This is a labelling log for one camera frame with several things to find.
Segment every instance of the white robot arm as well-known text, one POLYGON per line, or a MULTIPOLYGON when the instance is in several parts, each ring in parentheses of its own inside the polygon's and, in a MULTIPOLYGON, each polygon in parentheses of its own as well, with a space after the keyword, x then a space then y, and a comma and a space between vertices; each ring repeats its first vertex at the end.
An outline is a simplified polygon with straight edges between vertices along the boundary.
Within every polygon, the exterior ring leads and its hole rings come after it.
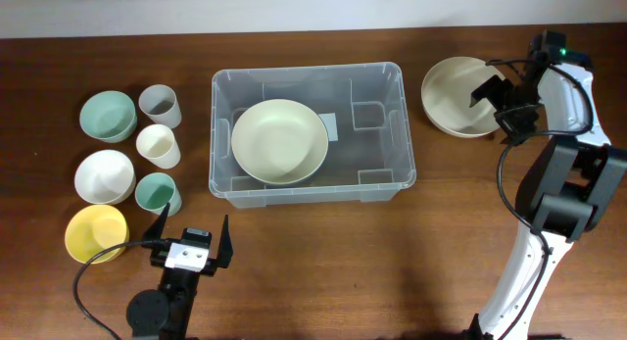
POLYGON ((531 317, 555 268, 573 243, 596 227, 627 168, 627 152, 610 146, 599 123, 589 58, 578 53, 568 57, 564 46, 565 36, 545 31, 531 43, 529 59, 515 61, 528 66, 519 85, 493 78, 472 93, 472 104, 488 98, 497 108, 497 121, 513 140, 532 136, 526 134, 535 131, 537 114, 529 104, 540 102, 549 131, 573 135, 555 135, 521 182, 515 212, 526 223, 518 223, 496 292, 464 331, 468 340, 527 339, 531 317), (566 182, 573 169, 580 169, 589 183, 566 182), (539 233, 548 243, 548 256, 539 233))

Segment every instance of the yellow bowl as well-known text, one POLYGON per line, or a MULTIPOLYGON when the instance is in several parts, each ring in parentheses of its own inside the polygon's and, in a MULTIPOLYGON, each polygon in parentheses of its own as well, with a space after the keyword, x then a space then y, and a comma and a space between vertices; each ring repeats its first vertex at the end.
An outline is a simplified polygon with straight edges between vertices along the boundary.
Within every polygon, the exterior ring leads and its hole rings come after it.
MULTIPOLYGON (((66 249, 75 260, 86 263, 96 253, 122 242, 130 233, 124 216, 108 205, 92 205, 78 212, 66 228, 66 249)), ((111 251, 93 264, 111 261, 124 248, 111 251)))

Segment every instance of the wooden table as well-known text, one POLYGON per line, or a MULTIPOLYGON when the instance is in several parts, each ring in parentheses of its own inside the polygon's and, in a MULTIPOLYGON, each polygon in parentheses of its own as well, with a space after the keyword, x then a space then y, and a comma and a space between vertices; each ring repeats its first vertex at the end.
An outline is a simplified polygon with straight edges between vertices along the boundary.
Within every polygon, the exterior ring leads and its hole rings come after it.
MULTIPOLYGON (((627 147, 627 26, 555 25, 570 48, 597 67, 595 100, 603 128, 627 147)), ((231 267, 202 279, 189 324, 201 339, 422 339, 467 328, 495 290, 516 222, 495 185, 504 146, 498 131, 459 139, 435 128, 420 103, 420 84, 452 56, 520 58, 542 26, 376 31, 129 36, 0 41, 0 338, 106 339, 72 299, 80 265, 67 254, 69 219, 87 206, 73 174, 88 154, 128 155, 138 178, 156 171, 137 154, 138 130, 119 144, 83 134, 78 112, 98 91, 137 101, 149 84, 175 89, 183 122, 175 130, 182 161, 168 173, 183 197, 168 237, 183 227, 219 234, 230 215, 231 267), (392 61, 404 72, 418 180, 390 202, 273 206, 236 210, 208 189, 211 79, 226 68, 295 67, 392 61)), ((516 149, 506 191, 543 147, 516 149)), ((627 182, 600 226, 557 269, 531 324, 534 333, 617 339, 627 333, 627 182)), ((132 198, 118 205, 140 237, 155 216, 132 198)), ((161 271, 148 251, 130 249, 91 268, 81 281, 87 307, 123 338, 125 308, 155 288, 161 271)))

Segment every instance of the plastic bin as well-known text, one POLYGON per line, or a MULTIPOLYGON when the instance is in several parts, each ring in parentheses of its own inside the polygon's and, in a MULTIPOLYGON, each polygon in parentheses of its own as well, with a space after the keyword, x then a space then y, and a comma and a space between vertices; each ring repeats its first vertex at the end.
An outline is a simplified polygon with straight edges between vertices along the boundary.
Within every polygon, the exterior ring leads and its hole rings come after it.
POLYGON ((214 75, 212 91, 209 189, 237 208, 387 201, 415 182, 403 77, 393 63, 224 70, 214 75), (270 99, 329 114, 323 116, 330 134, 327 157, 312 177, 294 186, 257 181, 231 151, 233 125, 246 109, 270 99))

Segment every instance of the white background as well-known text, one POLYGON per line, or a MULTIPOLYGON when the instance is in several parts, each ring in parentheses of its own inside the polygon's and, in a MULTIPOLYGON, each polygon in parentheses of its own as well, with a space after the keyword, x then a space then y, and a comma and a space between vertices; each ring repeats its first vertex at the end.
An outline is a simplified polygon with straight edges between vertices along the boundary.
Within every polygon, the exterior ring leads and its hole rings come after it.
POLYGON ((0 38, 626 22, 627 0, 0 0, 0 38))

